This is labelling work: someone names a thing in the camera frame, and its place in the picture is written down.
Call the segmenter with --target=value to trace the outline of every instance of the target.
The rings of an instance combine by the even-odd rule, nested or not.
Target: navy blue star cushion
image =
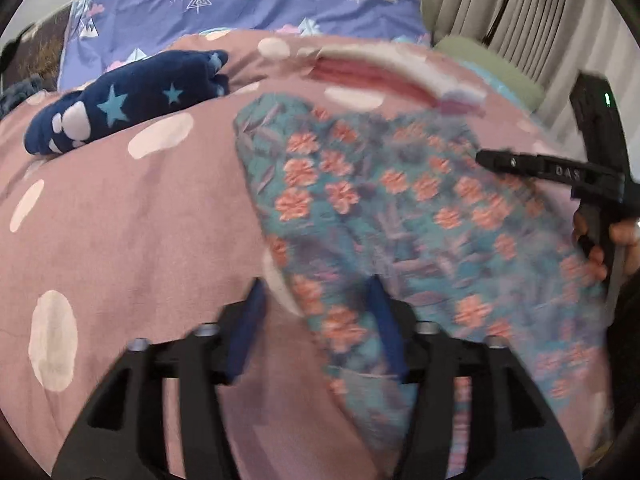
[[[101,75],[43,108],[24,135],[33,155],[66,153],[92,140],[229,93],[224,50],[170,50]]]

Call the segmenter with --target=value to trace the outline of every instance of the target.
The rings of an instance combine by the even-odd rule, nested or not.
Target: green cushion
[[[531,112],[537,110],[545,100],[545,90],[542,86],[471,38],[447,36],[434,49],[454,59],[481,66],[502,81]]]

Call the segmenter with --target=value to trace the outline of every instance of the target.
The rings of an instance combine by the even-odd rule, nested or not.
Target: black handheld controller
[[[571,92],[571,104],[582,133],[587,163],[546,155],[481,150],[476,161],[496,173],[511,173],[571,186],[589,225],[578,243],[588,256],[595,245],[604,251],[609,269],[604,282],[607,311],[613,321],[623,283],[625,249],[609,237],[612,224],[640,217],[640,185],[631,175],[625,131],[613,90],[604,76],[581,73]]]

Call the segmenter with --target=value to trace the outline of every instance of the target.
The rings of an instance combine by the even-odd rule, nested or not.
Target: pink flower print
[[[513,210],[501,195],[492,194],[488,197],[488,201],[491,211],[494,213],[495,217],[500,220],[500,222],[507,218]]]
[[[462,160],[470,170],[476,170],[478,168],[478,163],[472,156],[464,156]]]
[[[505,339],[511,339],[511,323],[506,319],[499,319],[493,322],[486,332],[488,335],[497,335]]]
[[[310,158],[289,159],[284,165],[284,172],[288,186],[311,186],[318,181],[318,173]]]
[[[411,186],[415,193],[415,199],[418,202],[424,202],[433,198],[438,194],[438,184],[437,179],[431,178],[427,173],[424,173]]]
[[[439,156],[430,156],[429,165],[433,168],[433,171],[437,171],[439,173],[449,173],[451,171],[449,161]]]
[[[471,329],[480,328],[484,325],[484,318],[491,314],[494,308],[483,303],[482,298],[477,294],[467,296],[456,305],[456,323]]]
[[[343,305],[332,306],[322,322],[322,335],[338,354],[348,352],[355,344],[363,341],[366,333],[367,331],[357,324],[356,313]]]
[[[402,171],[386,170],[380,177],[380,184],[385,187],[386,192],[394,195],[409,189],[406,175]]]
[[[455,229],[456,227],[460,227],[462,223],[460,222],[460,215],[458,212],[450,207],[443,207],[440,211],[436,213],[433,217],[436,224],[438,224],[443,229]]]
[[[358,140],[358,133],[344,121],[337,121],[332,129],[332,137],[347,144]]]
[[[267,237],[267,243],[269,244],[269,249],[271,250],[273,261],[276,265],[286,267],[289,262],[289,258],[287,257],[287,243],[276,235],[269,235]]]
[[[320,170],[325,173],[333,173],[336,176],[345,176],[353,171],[353,165],[348,163],[344,154],[334,150],[326,150],[321,153],[322,162],[320,162]]]
[[[423,129],[423,123],[411,123],[404,128],[398,128],[394,133],[394,140],[418,140],[424,137]]]
[[[482,200],[482,184],[474,178],[461,177],[454,189],[466,204],[473,205]]]
[[[478,207],[472,214],[474,224],[485,231],[495,231],[502,225],[502,221],[488,207]]]
[[[300,274],[294,274],[291,281],[291,290],[304,313],[307,316],[322,314],[322,285]]]
[[[517,191],[522,187],[522,179],[514,175],[505,175],[502,177],[502,183],[512,191]]]
[[[575,254],[566,257],[560,262],[560,273],[562,274],[562,278],[568,282],[583,277],[585,271],[585,263]]]
[[[569,350],[569,364],[571,366],[581,366],[587,362],[588,352],[581,343],[576,343]]]
[[[464,155],[465,153],[468,153],[471,149],[473,149],[473,145],[468,140],[455,140],[449,143],[449,149],[457,155]]]
[[[358,192],[346,180],[341,180],[335,184],[327,184],[324,186],[324,190],[328,195],[329,203],[341,215],[346,215],[351,206],[360,201]]]
[[[309,215],[309,205],[313,199],[306,189],[289,187],[276,199],[276,211],[280,213],[280,221],[288,222]]]
[[[436,150],[443,151],[445,148],[444,140],[436,135],[427,138],[427,144]]]
[[[536,362],[536,379],[542,380],[552,374],[562,364],[562,352],[544,352]]]
[[[293,134],[289,137],[289,142],[287,143],[287,153],[309,155],[316,152],[318,148],[314,134]]]
[[[554,387],[551,390],[551,396],[554,399],[564,399],[569,395],[571,385],[569,381],[565,379],[558,379],[554,382]]]
[[[525,210],[527,211],[527,214],[530,217],[537,218],[540,216],[540,213],[542,213],[545,210],[545,206],[543,205],[542,202],[540,202],[539,199],[532,198],[525,205]]]
[[[318,121],[326,121],[331,117],[331,114],[327,110],[319,106],[311,110],[311,115],[313,115],[313,117],[318,119]]]
[[[495,239],[494,248],[505,260],[513,260],[516,257],[516,242],[509,235],[499,235]]]

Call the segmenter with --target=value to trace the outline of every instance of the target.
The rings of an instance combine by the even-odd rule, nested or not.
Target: pink bedsheet
[[[285,48],[258,31],[178,40],[173,48],[229,51],[225,71],[234,94],[55,160],[28,155],[22,135],[56,94],[34,96],[0,123],[0,410],[47,471],[128,340],[181,337],[215,318],[218,306],[239,300],[251,278],[264,273],[265,244],[236,157],[232,120],[264,92],[291,92],[343,112],[344,105],[324,94],[329,83],[309,79],[308,59],[296,54],[364,43],[284,38]],[[487,92],[484,112],[469,117],[483,145],[545,150],[524,112],[475,75],[424,48],[397,48]],[[423,106],[390,90],[379,112],[393,116]],[[551,194],[570,218],[575,207],[568,194]],[[272,299],[248,372],[223,392],[243,478],[372,480],[389,469],[397,449],[366,449],[321,365],[304,322]],[[580,379],[560,419],[584,463],[606,403],[603,354],[591,356]],[[169,393],[175,400],[175,389]],[[172,469],[180,474],[174,410],[167,428]]]

